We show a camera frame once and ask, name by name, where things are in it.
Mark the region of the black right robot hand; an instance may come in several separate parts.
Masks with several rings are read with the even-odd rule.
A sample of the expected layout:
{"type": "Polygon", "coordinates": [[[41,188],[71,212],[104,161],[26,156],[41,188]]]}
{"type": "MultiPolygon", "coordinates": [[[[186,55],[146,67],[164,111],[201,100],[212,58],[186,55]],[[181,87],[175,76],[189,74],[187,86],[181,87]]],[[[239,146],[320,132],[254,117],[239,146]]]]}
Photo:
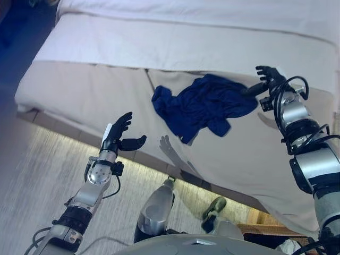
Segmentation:
{"type": "Polygon", "coordinates": [[[274,67],[256,66],[256,70],[257,75],[260,76],[260,82],[251,87],[243,89],[241,91],[241,95],[255,97],[266,92],[267,90],[271,95],[277,91],[283,83],[286,82],[286,78],[282,76],[274,67]]]}

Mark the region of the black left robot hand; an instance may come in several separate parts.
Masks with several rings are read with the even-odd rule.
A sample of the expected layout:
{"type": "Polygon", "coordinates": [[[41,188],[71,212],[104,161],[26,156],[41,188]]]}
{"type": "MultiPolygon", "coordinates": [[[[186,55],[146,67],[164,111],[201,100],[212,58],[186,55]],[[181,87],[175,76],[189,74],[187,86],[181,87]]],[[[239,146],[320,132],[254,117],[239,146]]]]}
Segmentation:
{"type": "Polygon", "coordinates": [[[116,155],[120,151],[136,151],[140,149],[146,142],[147,136],[140,138],[131,138],[121,140],[123,132],[127,131],[132,120],[132,112],[128,112],[121,116],[114,124],[108,124],[103,141],[101,143],[100,152],[104,150],[113,151],[116,155]]]}

